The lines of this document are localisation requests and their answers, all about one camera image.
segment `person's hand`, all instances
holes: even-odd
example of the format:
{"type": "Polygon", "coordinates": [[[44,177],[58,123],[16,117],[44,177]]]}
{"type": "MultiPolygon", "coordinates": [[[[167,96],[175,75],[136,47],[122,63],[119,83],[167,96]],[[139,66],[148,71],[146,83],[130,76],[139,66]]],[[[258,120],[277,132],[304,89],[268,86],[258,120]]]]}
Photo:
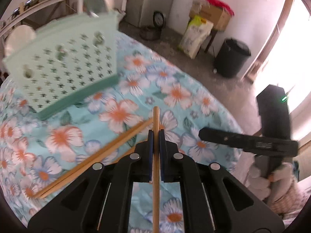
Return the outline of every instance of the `person's hand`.
{"type": "Polygon", "coordinates": [[[269,175],[268,179],[265,179],[260,177],[261,170],[253,163],[248,172],[248,189],[260,200],[271,195],[269,200],[274,202],[283,197],[289,190],[293,181],[292,172],[291,163],[282,163],[269,175]]]}

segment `floral tablecloth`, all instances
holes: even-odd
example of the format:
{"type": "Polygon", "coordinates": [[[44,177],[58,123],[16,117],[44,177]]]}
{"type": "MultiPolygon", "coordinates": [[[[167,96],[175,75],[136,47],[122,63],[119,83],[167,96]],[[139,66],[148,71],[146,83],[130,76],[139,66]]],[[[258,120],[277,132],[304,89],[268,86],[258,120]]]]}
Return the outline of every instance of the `floral tablecloth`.
{"type": "MultiPolygon", "coordinates": [[[[161,110],[166,140],[203,164],[219,162],[233,170],[241,151],[203,142],[209,126],[242,132],[231,114],[199,82],[127,35],[118,32],[119,84],[87,97],[46,121],[36,118],[13,78],[0,89],[0,185],[16,216],[30,218],[58,193],[44,200],[33,194],[95,153],[136,123],[161,110]]],[[[148,129],[103,160],[111,163],[147,138],[148,129]]],[[[183,232],[178,183],[161,184],[161,232],[183,232]]],[[[132,233],[152,230],[152,185],[134,183],[132,233]]]]}

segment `floor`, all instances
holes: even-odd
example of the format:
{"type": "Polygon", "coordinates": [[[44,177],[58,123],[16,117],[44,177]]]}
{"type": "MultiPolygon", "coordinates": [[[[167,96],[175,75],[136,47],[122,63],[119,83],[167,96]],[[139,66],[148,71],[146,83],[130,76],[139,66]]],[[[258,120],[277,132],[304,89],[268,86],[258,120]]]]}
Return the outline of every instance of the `floor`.
{"type": "Polygon", "coordinates": [[[172,62],[182,71],[201,82],[234,116],[245,134],[254,134],[260,125],[253,86],[248,81],[237,78],[226,79],[213,73],[213,56],[201,49],[195,59],[190,59],[177,45],[182,36],[171,29],[162,31],[161,39],[145,41],[139,36],[139,29],[121,22],[119,30],[138,40],[145,46],[172,62]]]}

